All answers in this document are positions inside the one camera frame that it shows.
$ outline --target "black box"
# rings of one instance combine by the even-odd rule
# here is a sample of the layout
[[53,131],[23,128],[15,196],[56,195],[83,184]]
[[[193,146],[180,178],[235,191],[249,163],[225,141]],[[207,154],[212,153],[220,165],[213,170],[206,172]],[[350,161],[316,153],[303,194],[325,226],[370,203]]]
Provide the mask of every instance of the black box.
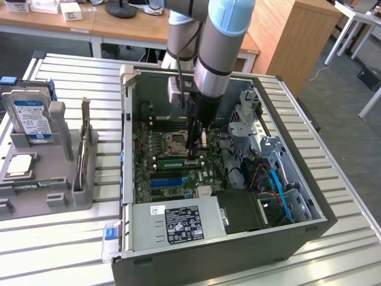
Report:
[[373,67],[363,68],[357,76],[371,91],[377,91],[381,86],[381,70]]

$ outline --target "gray carpet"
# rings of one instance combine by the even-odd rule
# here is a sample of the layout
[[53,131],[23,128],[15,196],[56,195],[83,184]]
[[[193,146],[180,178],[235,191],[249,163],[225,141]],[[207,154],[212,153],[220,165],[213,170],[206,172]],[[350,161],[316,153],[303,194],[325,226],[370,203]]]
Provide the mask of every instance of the gray carpet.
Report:
[[[333,41],[329,41],[310,79],[325,67]],[[332,66],[307,82],[300,99],[321,126],[320,136],[366,206],[381,224],[381,101],[366,116],[357,114],[374,95],[357,78],[361,67],[347,55],[335,57]]]
[[[0,43],[0,75],[22,77],[35,50],[90,56],[89,44],[81,41],[0,33]],[[324,67],[332,45],[332,41],[326,45],[310,78]],[[142,48],[121,47],[118,58],[138,60],[143,53]],[[360,69],[347,56],[335,57],[329,69],[306,84],[300,98],[321,125],[320,136],[336,161],[381,223],[381,101],[367,121],[357,116],[374,94],[357,78]]]

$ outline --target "blue latch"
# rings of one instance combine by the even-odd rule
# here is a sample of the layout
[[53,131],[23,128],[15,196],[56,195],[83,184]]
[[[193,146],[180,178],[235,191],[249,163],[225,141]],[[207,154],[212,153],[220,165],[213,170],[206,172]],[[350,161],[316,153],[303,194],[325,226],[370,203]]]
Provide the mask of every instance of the blue latch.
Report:
[[17,82],[17,77],[14,76],[3,76],[0,79],[0,85],[15,85]]
[[105,240],[116,240],[118,239],[118,227],[107,228],[105,234]]

